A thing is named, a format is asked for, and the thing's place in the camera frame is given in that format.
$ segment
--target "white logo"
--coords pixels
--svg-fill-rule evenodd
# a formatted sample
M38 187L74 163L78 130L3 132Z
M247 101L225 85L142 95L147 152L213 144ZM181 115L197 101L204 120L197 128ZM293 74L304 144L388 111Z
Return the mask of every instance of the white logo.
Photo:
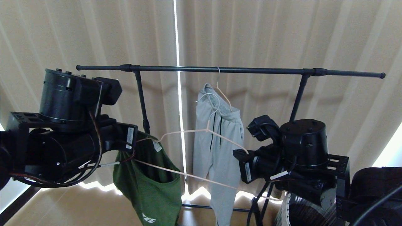
M145 221L147 221L151 224L153 224L156 221L156 219L147 218L147 216L145 216L145 214L142 214L142 217L144 218Z

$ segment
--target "floor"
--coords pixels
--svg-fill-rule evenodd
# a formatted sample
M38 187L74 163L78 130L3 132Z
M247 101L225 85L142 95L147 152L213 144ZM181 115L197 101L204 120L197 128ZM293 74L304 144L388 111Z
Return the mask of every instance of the floor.
M86 189L79 185L41 190L5 226L141 225L131 203L123 195L114 189L102 190L98 187ZM208 200L200 196L191 203L208 205ZM248 198L242 197L236 201L235 207L244 208L249 203ZM270 203L264 226L271 225L279 207L278 203ZM231 226L244 226L246 219L247 213L233 212ZM184 226L214 226L214 222L213 210L199 208L182 208L179 219L179 224ZM255 225L254 218L250 225Z

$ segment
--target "black metal rod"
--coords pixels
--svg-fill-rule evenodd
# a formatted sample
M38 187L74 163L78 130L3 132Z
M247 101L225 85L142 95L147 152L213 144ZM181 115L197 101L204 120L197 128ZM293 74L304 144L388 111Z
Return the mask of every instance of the black metal rod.
M159 72L222 72L222 73L248 73L248 74L300 74L311 76L339 75L339 76L360 76L372 78L384 78L385 73L374 72L351 72L336 71L323 68L228 68L228 67L179 67L179 66L138 66L123 64L120 66L76 66L77 70L121 70L125 72L134 71L159 71Z
M303 75L301 78L302 79L300 80L299 90L297 91L296 100L295 103L293 104L292 114L290 115L289 121L295 120L297 109L299 108L300 101L302 100L301 98L304 92L304 87L307 84L309 75Z
M195 204L182 204L185 207L193 207L193 208L202 208L202 209L212 209L212 207L208 205L195 205ZM237 212L248 212L249 209L240 209L240 208L233 208L233 211Z
M150 123L148 121L147 111L145 108L144 91L142 90L141 73L140 73L140 71L134 71L134 74L135 74L135 79L137 80L139 102L141 103L141 112L142 112L142 118L143 118L144 131L147 134L151 134Z

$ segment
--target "curtain fold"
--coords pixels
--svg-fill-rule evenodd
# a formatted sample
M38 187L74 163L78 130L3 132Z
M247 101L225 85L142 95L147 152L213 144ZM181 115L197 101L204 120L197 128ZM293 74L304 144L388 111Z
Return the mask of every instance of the curtain fold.
M181 66L313 68L385 72L383 80L343 76L309 79L296 119L327 125L331 154L348 155L352 174L370 167L402 122L402 2L399 1L177 1ZM0 122L9 111L39 110L44 69L75 65L176 65L174 5L168 1L0 2ZM82 71L118 79L123 93L102 113L142 130L134 74ZM267 114L289 120L297 75L180 73L184 129L195 128L195 101L216 84L241 111L244 127ZM176 72L142 72L151 134L180 130ZM192 172L194 134L185 134L185 165ZM244 145L258 142L245 131ZM183 169L180 135L163 145ZM115 160L116 152L102 163ZM112 183L112 168L87 182ZM188 180L190 193L200 186ZM256 193L261 181L240 188Z

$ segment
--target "sweatpants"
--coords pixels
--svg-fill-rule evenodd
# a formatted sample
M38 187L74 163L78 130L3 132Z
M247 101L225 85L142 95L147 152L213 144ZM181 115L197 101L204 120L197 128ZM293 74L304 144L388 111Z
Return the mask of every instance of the sweatpants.
M198 99L205 93L213 93L219 98L220 107L210 118L209 129L243 146L244 128L240 118L240 110L221 98L210 84L205 84L199 92ZM205 95L196 107L196 129L205 129L210 115L216 110L219 103L215 96ZM238 146L225 139L208 132L195 133L193 174L238 187L240 182L239 162L233 157L233 150ZM217 219L216 225L229 226L232 216L234 198L237 191L228 187L210 184L211 207Z

